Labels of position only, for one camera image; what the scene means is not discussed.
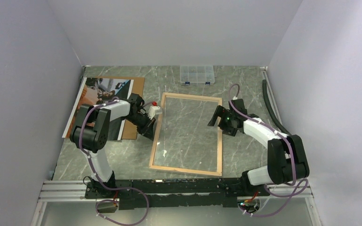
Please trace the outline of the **brown backing board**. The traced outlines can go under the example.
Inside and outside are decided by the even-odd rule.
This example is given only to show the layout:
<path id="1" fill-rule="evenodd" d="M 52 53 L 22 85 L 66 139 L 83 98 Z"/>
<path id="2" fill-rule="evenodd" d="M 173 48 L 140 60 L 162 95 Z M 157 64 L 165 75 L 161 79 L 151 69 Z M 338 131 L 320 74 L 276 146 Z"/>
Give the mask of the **brown backing board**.
<path id="1" fill-rule="evenodd" d="M 98 90 L 98 104 L 110 102 L 114 96 L 128 99 L 131 94 L 143 95 L 144 78 L 138 77 L 103 77 L 96 78 L 93 83 Z M 108 140 L 134 140 L 137 138 L 137 127 L 126 119 L 110 122 Z"/>

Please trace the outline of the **clear acrylic glazing sheet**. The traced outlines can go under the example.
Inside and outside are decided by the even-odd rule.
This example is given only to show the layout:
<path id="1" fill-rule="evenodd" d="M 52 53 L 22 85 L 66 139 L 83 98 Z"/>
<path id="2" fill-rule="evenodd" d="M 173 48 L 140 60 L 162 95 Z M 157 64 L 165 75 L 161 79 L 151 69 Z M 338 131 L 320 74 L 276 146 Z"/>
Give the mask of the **clear acrylic glazing sheet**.
<path id="1" fill-rule="evenodd" d="M 167 98 L 155 165 L 217 170 L 216 125 L 208 126 L 217 103 Z"/>

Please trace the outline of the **printed photo poster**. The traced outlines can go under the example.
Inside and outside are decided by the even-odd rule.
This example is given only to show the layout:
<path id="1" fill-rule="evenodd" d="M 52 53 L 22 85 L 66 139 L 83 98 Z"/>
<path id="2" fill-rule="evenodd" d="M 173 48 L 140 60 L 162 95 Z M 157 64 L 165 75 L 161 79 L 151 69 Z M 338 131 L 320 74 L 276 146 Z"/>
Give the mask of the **printed photo poster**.
<path id="1" fill-rule="evenodd" d="M 62 137 L 70 137 L 80 105 L 107 104 L 114 97 L 128 99 L 133 92 L 141 94 L 143 83 L 144 80 L 134 83 L 133 79 L 125 77 L 83 78 Z M 108 140 L 136 139 L 136 137 L 136 126 L 121 119 L 110 122 Z"/>

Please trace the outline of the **white wooden picture frame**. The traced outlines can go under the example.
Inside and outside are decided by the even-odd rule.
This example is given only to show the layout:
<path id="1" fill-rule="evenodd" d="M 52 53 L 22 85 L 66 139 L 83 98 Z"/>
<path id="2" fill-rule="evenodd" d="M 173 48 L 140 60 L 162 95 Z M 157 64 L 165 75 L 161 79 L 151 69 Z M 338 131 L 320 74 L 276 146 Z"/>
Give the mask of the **white wooden picture frame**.
<path id="1" fill-rule="evenodd" d="M 162 110 L 165 109 L 165 105 L 166 105 L 165 101 L 167 98 L 213 102 L 213 103 L 217 103 L 218 106 L 222 106 L 222 103 L 223 103 L 223 100 L 220 97 L 207 97 L 207 96 L 197 96 L 197 95 L 190 95 L 190 94 L 164 92 L 162 94 L 161 104 L 160 104 L 160 107 Z M 220 131 L 220 129 L 217 130 L 217 170 L 216 171 L 204 171 L 204 170 L 196 170 L 196 169 L 184 169 L 184 168 L 155 165 L 154 164 L 155 154 L 157 151 L 157 147 L 159 145 L 159 136 L 160 136 L 160 131 L 161 131 L 162 119 L 163 119 L 163 114 L 160 114 L 158 119 L 156 120 L 156 129 L 155 129 L 153 146 L 152 146 L 150 160 L 149 160 L 150 169 L 187 173 L 187 174 L 205 175 L 205 176 L 215 176 L 215 177 L 222 176 L 222 172 L 223 172 L 223 168 L 222 168 L 223 146 L 222 146 L 222 144 L 223 144 L 223 141 L 222 141 L 222 132 Z"/>

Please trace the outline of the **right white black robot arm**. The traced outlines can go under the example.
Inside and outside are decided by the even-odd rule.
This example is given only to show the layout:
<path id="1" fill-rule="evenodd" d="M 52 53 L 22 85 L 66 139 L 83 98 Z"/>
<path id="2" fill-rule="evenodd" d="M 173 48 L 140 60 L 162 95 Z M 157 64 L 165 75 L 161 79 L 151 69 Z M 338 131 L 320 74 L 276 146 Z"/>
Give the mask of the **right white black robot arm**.
<path id="1" fill-rule="evenodd" d="M 214 125 L 225 135 L 234 137 L 237 132 L 246 134 L 267 149 L 267 164 L 242 174 L 240 189 L 245 195 L 254 194 L 259 185 L 279 185 L 309 176 L 301 137 L 280 132 L 256 114 L 248 114 L 242 99 L 231 100 L 228 109 L 218 105 L 208 123 L 208 126 Z"/>

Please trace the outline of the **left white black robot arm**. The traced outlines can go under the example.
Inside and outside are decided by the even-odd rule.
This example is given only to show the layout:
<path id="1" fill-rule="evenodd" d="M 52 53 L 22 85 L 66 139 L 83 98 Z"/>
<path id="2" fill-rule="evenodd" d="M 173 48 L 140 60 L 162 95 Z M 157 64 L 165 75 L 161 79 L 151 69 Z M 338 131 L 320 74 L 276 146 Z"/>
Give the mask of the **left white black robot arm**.
<path id="1" fill-rule="evenodd" d="M 160 114 L 162 108 L 156 102 L 146 103 L 135 93 L 128 99 L 114 97 L 108 103 L 80 106 L 70 140 L 86 157 L 92 171 L 91 182 L 99 183 L 97 191 L 103 197 L 109 198 L 116 191 L 115 173 L 104 151 L 110 122 L 127 120 L 136 126 L 140 135 L 153 140 L 155 117 Z"/>

